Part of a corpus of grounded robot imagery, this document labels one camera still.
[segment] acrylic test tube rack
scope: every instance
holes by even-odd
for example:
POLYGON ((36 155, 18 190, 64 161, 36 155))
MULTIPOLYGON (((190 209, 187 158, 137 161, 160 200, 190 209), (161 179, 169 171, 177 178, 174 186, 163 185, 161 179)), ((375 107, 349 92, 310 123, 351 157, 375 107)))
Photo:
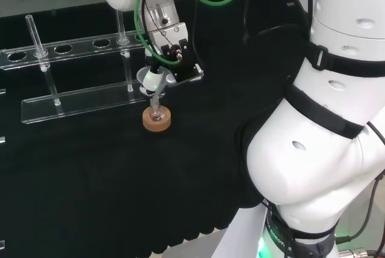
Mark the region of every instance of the acrylic test tube rack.
POLYGON ((47 44, 41 43, 33 17, 25 17, 34 45, 0 51, 0 69, 40 66, 51 94, 22 101, 23 123, 37 123, 144 100, 140 94, 140 83, 132 79, 130 67, 130 50, 143 48, 143 45, 137 39, 135 31, 125 31, 122 12, 116 11, 116 16, 118 33, 47 44), (111 52, 120 52, 122 56, 125 82, 65 93, 57 92, 51 74, 52 63, 70 62, 72 59, 111 52))

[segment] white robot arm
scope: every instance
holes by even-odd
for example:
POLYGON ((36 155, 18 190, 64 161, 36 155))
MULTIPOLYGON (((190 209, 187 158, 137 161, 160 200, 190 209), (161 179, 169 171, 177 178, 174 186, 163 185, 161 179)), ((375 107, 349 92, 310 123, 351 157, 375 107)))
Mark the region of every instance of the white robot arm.
MULTIPOLYGON (((295 94, 282 100, 255 135, 247 165, 258 191, 277 205, 291 229, 317 234, 332 229, 385 169, 384 144, 365 126, 372 120, 385 133, 384 2, 316 0, 310 36, 321 46, 317 56, 306 56, 293 84, 295 94), (345 128, 333 126, 338 118, 345 128)), ((322 241, 330 235, 296 241, 310 250, 317 243, 327 248, 322 241)), ((267 226, 263 237, 271 257, 284 257, 272 228, 267 226)), ((335 246, 326 254, 340 257, 335 246)))

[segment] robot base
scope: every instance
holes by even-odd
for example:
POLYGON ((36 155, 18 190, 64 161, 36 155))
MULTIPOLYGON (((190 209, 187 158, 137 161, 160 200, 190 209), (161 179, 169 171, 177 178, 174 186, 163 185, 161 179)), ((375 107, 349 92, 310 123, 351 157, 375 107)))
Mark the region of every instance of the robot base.
MULTIPOLYGON (((259 258, 283 258, 285 254, 276 246, 272 240, 268 229, 265 227, 262 233, 262 239, 259 242, 258 257, 259 258)), ((327 258, 339 258, 339 251, 336 244, 327 258)))

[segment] rack hole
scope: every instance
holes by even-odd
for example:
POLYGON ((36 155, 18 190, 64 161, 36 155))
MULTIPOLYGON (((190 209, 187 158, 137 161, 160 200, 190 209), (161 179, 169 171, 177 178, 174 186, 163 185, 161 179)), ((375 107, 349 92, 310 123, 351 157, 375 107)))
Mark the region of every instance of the rack hole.
POLYGON ((96 40, 92 44, 98 49, 106 48, 111 42, 109 40, 96 40))
POLYGON ((13 61, 13 62, 21 61, 25 57, 26 57, 25 52, 14 52, 14 53, 8 55, 8 60, 13 61))
POLYGON ((72 51, 72 45, 60 45, 55 47, 55 52, 60 55, 68 54, 70 51, 72 51))
POLYGON ((329 81, 329 85, 335 90, 340 90, 340 91, 343 91, 347 87, 344 83, 339 81, 329 81))
POLYGON ((293 146, 294 146, 297 150, 306 151, 306 147, 305 147, 304 145, 302 145, 300 142, 293 141, 293 146))

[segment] glass test tube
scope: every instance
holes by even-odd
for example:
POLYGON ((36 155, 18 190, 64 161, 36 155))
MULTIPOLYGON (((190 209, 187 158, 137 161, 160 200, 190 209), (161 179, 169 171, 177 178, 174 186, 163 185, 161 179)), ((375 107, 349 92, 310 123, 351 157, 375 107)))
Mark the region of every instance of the glass test tube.
POLYGON ((49 69, 51 64, 47 61, 44 61, 44 59, 48 56, 48 52, 46 49, 43 49, 42 42, 40 41, 40 37, 36 29, 34 18, 29 14, 25 17, 25 19, 28 24, 29 33, 31 34, 31 38, 36 48, 35 56, 38 58, 40 63, 40 70, 44 73, 49 91, 51 92, 52 98, 54 99, 55 106, 60 106, 61 102, 56 90, 51 70, 49 69))
MULTIPOLYGON (((126 45, 129 43, 129 39, 126 36, 125 22, 123 20, 123 13, 120 10, 116 10, 115 13, 116 13, 116 21, 117 21, 118 32, 119 32, 119 38, 117 40, 117 43, 120 45, 126 45)), ((125 77, 126 77, 126 82, 127 82, 127 90, 129 93, 132 93, 134 91, 134 88, 132 87, 132 73, 131 73, 131 67, 130 67, 130 51, 128 49, 122 49, 120 51, 120 55, 122 56, 122 60, 123 60, 123 67, 125 70, 125 77)))

